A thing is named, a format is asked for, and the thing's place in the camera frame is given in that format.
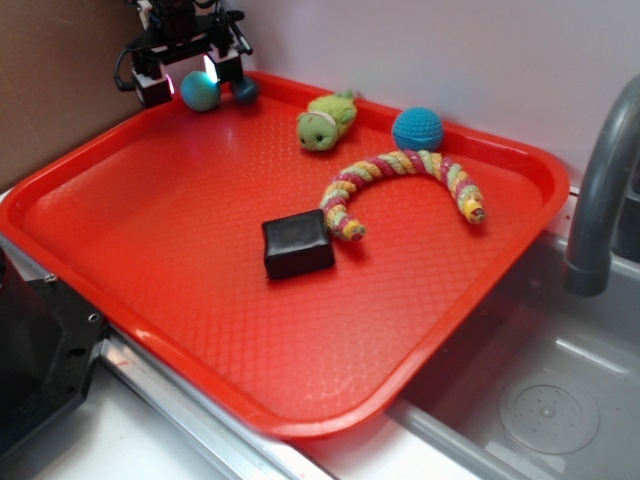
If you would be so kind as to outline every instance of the drain strainer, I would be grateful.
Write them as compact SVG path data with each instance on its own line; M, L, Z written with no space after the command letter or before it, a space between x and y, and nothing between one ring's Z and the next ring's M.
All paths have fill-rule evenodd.
M507 433L540 453L581 449L596 435L599 417L591 395L552 374L519 378L500 399L500 420Z

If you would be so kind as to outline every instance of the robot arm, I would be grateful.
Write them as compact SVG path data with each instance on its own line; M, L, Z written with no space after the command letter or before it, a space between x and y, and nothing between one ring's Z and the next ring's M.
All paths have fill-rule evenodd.
M146 108L172 98L165 66L197 55L206 55L215 65L219 83L245 81L240 55L253 48L236 22L244 13L230 10L220 0L125 0L136 7L144 32L127 44L118 56L114 81L120 91L136 91ZM195 6L210 8L196 15ZM126 55L133 61L133 78L123 81L120 65Z

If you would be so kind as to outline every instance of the gray faucet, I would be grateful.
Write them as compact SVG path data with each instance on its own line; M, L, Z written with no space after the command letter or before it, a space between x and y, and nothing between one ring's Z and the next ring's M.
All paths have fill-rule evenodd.
M590 297L607 288L611 252L640 262L640 75L614 103L584 176L563 284Z

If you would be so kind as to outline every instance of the blue ball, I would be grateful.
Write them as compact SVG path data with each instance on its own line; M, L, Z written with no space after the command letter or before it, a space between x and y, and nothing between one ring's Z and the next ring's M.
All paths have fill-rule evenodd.
M391 132L400 150L435 151L444 138L440 117L422 107L409 108L398 115Z
M182 100L196 112L214 109L220 103L220 87L205 72L191 72L180 85Z
M244 76L239 80L233 80L230 84L231 93L236 101L242 105L249 105L256 101L260 93L260 87L253 79Z

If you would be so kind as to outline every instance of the sink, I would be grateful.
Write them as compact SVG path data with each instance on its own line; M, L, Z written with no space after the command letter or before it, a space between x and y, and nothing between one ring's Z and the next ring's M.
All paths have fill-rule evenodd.
M614 257L607 291L577 297L565 247L543 234L395 407L481 478L638 478L640 268Z

